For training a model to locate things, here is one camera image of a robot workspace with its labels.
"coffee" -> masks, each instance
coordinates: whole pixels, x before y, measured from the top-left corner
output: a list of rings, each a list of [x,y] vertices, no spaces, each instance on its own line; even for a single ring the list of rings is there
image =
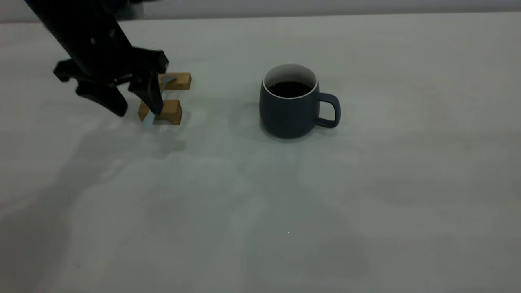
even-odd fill
[[[281,97],[298,97],[311,92],[311,88],[301,82],[285,81],[274,84],[268,91]]]

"coffee mug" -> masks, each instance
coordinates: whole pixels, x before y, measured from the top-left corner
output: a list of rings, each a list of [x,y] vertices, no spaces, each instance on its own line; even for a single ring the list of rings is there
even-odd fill
[[[302,65],[283,64],[268,71],[260,96],[260,119],[280,138],[301,137],[315,125],[333,128],[340,122],[337,97],[320,93],[316,75]],[[333,105],[334,121],[318,117],[321,101]]]

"gray background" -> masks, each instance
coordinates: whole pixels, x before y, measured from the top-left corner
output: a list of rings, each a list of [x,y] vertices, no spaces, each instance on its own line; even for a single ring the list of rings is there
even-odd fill
[[[520,0],[162,0],[143,18],[218,18],[520,10]],[[23,0],[0,1],[0,22],[36,21]]]

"table surface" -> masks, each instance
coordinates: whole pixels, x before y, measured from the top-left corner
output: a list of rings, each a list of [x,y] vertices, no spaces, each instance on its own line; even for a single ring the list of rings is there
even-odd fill
[[[121,26],[192,73],[180,126],[77,97],[50,33],[0,26],[0,291],[521,290],[520,13]],[[261,130],[287,62],[336,129]]]

